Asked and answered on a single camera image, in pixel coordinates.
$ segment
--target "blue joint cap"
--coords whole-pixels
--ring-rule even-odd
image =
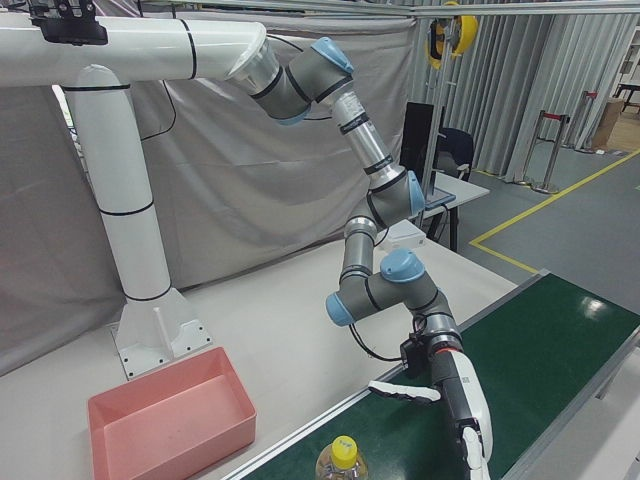
[[[325,307],[327,308],[329,317],[331,317],[331,320],[333,320],[333,323],[336,325],[346,327],[347,325],[356,323],[349,310],[347,310],[347,307],[344,306],[344,303],[342,303],[342,300],[338,297],[337,293],[332,293],[327,297]]]
[[[418,215],[424,207],[426,207],[427,203],[424,200],[424,195],[422,193],[422,188],[420,187],[420,182],[416,178],[416,174],[409,170],[409,201],[411,202],[411,216],[415,217]]]
[[[336,45],[336,42],[329,37],[322,37],[316,40],[313,42],[313,45],[311,45],[311,48],[346,73],[353,73],[353,65],[351,65],[351,62],[344,52],[340,50],[340,47]]]
[[[309,105],[304,112],[300,113],[299,115],[296,115],[295,117],[291,117],[291,118],[280,118],[280,119],[276,119],[276,121],[280,124],[280,125],[285,125],[285,126],[289,126],[289,125],[295,125],[296,123],[300,123],[302,120],[304,120],[304,117],[307,116],[307,113],[309,113],[309,110],[311,110],[311,105]]]
[[[424,265],[411,250],[399,248],[382,259],[380,274],[392,283],[409,283],[424,274]]]

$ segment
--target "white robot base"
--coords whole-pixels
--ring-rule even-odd
[[[111,333],[127,379],[213,344],[191,304],[175,288],[156,300],[128,299]]]

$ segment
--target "pink plastic tray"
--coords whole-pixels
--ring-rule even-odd
[[[250,444],[256,411],[216,348],[89,399],[95,480],[184,479]]]

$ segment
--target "yellow bottle cap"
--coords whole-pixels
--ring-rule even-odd
[[[358,445],[346,435],[336,438],[331,444],[331,461],[341,470],[353,468],[358,457]]]

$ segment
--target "yellow cable reel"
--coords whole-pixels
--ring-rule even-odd
[[[458,5],[458,2],[450,1],[445,5]],[[451,38],[451,46],[453,51],[451,55],[458,57],[462,55],[476,38],[478,33],[478,20],[473,15],[459,15],[453,18],[454,28]],[[425,42],[425,53],[429,59],[429,63],[436,70],[440,69],[442,61],[442,52],[444,51],[444,29],[446,20],[434,20],[431,22],[430,35]]]

